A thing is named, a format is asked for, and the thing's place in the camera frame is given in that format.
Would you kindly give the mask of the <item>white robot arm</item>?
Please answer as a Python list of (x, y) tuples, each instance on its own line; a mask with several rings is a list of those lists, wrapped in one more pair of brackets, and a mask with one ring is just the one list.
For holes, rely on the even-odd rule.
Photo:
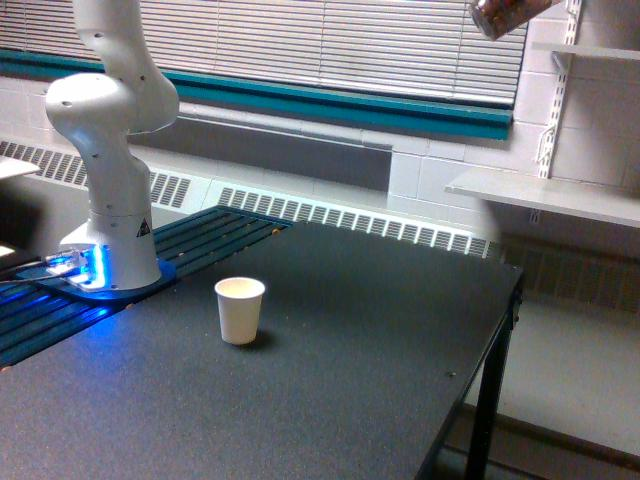
[(85, 251), (88, 264), (67, 280), (88, 292), (147, 287), (161, 277), (150, 171), (128, 139), (172, 125), (178, 94), (149, 53), (138, 2), (76, 1), (73, 13), (104, 70), (58, 79), (45, 97), (50, 123), (78, 150), (88, 178), (88, 220), (60, 243)]

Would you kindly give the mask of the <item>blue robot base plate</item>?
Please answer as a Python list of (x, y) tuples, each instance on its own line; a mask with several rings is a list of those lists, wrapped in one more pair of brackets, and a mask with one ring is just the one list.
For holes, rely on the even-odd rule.
[(75, 300), (89, 303), (122, 304), (136, 303), (167, 288), (176, 281), (176, 268), (167, 261), (159, 260), (161, 278), (151, 285), (130, 290), (105, 290), (87, 292), (61, 278), (36, 281), (44, 289)]

